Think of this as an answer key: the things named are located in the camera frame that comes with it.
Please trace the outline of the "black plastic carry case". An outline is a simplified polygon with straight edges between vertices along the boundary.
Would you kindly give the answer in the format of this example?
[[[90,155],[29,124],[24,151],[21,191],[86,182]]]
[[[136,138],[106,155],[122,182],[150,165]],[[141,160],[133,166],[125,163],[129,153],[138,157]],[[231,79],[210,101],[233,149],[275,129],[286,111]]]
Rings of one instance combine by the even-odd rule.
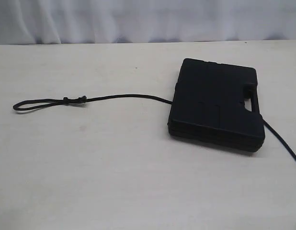
[[[248,152],[265,131],[254,68],[186,58],[175,85],[169,134]]]

